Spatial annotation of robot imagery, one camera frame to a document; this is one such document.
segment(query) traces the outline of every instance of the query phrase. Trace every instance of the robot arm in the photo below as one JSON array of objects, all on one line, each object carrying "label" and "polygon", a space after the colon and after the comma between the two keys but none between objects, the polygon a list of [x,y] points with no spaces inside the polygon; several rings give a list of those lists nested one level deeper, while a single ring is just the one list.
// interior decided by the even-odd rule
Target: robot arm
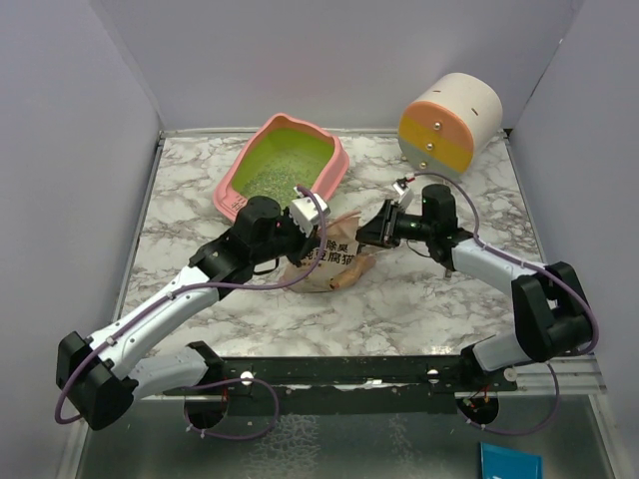
[{"label": "robot arm", "polygon": [[[328,206],[318,195],[315,199],[327,215]],[[211,368],[200,347],[144,356],[184,321],[251,279],[256,265],[281,256],[300,265],[319,242],[319,222],[310,199],[294,200],[282,215],[274,200],[251,198],[229,230],[202,246],[188,266],[135,310],[86,339],[75,331],[67,335],[58,347],[58,386],[67,389],[80,414],[98,430],[135,400],[198,384]]]},{"label": "robot arm", "polygon": [[380,247],[396,247],[401,240],[423,241],[439,264],[476,277],[512,298],[514,330],[461,352],[474,374],[546,361],[593,338],[593,326],[584,308],[553,283],[560,279],[585,298],[572,266],[564,262],[517,263],[494,246],[475,240],[472,233],[458,226],[455,199],[445,185],[426,186],[421,192],[421,215],[407,214],[405,209],[412,199],[407,183],[408,179],[397,180],[393,187],[399,199],[386,200],[375,218],[357,232],[356,239]]}]

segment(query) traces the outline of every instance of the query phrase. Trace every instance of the glass surface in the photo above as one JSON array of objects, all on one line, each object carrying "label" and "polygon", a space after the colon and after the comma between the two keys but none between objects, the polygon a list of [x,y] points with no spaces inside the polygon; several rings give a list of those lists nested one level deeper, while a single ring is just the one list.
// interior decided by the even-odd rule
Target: glass surface
[{"label": "glass surface", "polygon": [[[550,397],[508,397],[495,425],[530,426]],[[480,477],[479,443],[543,457],[544,478],[613,478],[587,396],[565,396],[541,432],[502,437],[457,415],[284,416],[268,436],[237,443],[185,432],[180,400],[144,401],[113,426],[91,432],[79,478],[320,479]],[[268,418],[235,417],[227,433],[246,433]]]}]

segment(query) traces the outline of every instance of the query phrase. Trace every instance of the pink litter box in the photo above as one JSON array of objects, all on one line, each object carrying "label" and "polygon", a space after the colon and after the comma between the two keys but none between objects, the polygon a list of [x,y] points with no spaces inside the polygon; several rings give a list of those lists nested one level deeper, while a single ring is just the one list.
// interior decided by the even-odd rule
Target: pink litter box
[{"label": "pink litter box", "polygon": [[213,193],[213,203],[234,221],[248,198],[263,195],[284,209],[295,185],[328,200],[348,169],[339,138],[284,113],[271,117],[245,144]]}]

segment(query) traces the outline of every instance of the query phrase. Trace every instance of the screw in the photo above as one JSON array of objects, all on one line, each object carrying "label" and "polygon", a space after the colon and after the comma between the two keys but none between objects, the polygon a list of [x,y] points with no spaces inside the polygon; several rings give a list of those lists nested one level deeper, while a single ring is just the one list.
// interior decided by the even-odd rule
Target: screw
[{"label": "screw", "polygon": [[513,367],[507,367],[503,370],[503,377],[508,382],[515,382],[517,380],[517,371]]},{"label": "screw", "polygon": [[436,369],[429,369],[426,372],[426,377],[428,378],[428,382],[430,384],[436,384],[439,382],[439,371]]}]

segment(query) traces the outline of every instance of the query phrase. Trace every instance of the blue object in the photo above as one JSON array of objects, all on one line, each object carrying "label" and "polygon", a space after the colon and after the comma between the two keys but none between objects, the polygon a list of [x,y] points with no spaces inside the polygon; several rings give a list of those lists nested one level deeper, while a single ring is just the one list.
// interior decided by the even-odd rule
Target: blue object
[{"label": "blue object", "polygon": [[541,456],[481,443],[483,479],[543,479]]}]

